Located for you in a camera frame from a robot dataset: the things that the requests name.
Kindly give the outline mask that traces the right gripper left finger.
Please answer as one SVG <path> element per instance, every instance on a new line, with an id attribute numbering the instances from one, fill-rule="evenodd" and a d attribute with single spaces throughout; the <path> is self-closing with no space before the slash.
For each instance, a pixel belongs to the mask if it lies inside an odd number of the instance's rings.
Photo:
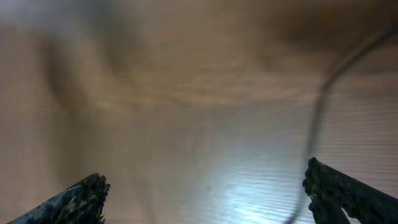
<path id="1" fill-rule="evenodd" d="M 111 185 L 93 173 L 7 224 L 104 224 Z"/>

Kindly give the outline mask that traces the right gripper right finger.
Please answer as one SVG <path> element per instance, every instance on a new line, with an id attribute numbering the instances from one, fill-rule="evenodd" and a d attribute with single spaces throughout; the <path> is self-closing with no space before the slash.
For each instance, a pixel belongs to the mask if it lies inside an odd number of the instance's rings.
<path id="1" fill-rule="evenodd" d="M 366 185 L 316 157 L 308 160 L 302 182 L 316 224 L 397 224 L 397 199 Z"/>

